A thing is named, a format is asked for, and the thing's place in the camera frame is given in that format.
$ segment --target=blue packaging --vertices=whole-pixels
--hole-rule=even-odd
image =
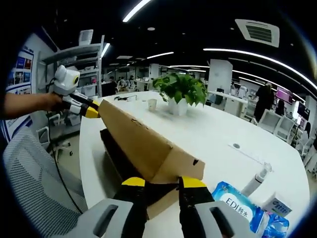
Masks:
[[[283,238],[289,227],[289,222],[271,212],[263,211],[253,204],[246,196],[226,182],[220,182],[212,193],[215,201],[224,201],[236,212],[250,222],[250,229],[262,238]]]

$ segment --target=white flower pot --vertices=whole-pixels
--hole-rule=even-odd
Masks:
[[[169,107],[169,112],[172,113],[173,115],[182,116],[186,114],[188,109],[188,104],[185,98],[180,100],[178,104],[176,103],[174,98],[169,98],[168,107]]]

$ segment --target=potted plant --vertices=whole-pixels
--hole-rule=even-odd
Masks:
[[[153,86],[160,91],[163,100],[168,102],[169,110],[174,115],[186,114],[188,104],[197,106],[198,103],[206,102],[206,87],[202,81],[188,74],[170,73],[155,79]]]

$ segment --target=poster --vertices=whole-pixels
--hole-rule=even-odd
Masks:
[[[16,65],[11,70],[7,78],[7,93],[14,94],[31,94],[31,79],[32,79],[32,65],[33,65],[34,52],[28,47],[24,46],[19,52]],[[32,124],[30,115],[25,115],[17,119],[2,120],[1,130],[9,142],[12,137],[23,126]]]

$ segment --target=cable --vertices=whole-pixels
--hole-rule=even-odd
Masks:
[[[50,84],[48,85],[48,88],[47,88],[47,91],[50,89],[50,85],[51,85],[51,82],[54,80],[54,78],[50,81]],[[52,153],[53,153],[53,158],[54,158],[54,162],[55,162],[55,166],[57,168],[57,172],[58,172],[58,175],[59,175],[59,178],[70,198],[70,200],[72,201],[72,203],[74,204],[74,206],[77,208],[77,210],[79,211],[80,214],[83,214],[82,210],[80,210],[80,208],[78,207],[78,205],[76,204],[76,202],[74,201],[74,199],[72,198],[72,196],[70,195],[67,187],[66,187],[66,184],[60,174],[60,170],[59,170],[59,167],[58,167],[58,164],[57,164],[57,161],[56,161],[56,157],[55,157],[55,151],[54,151],[54,145],[53,145],[53,141],[51,139],[51,125],[50,125],[50,118],[49,118],[49,114],[47,113],[46,114],[47,118],[48,118],[48,123],[49,123],[49,139],[50,139],[50,142],[51,142],[51,147],[52,147]]]

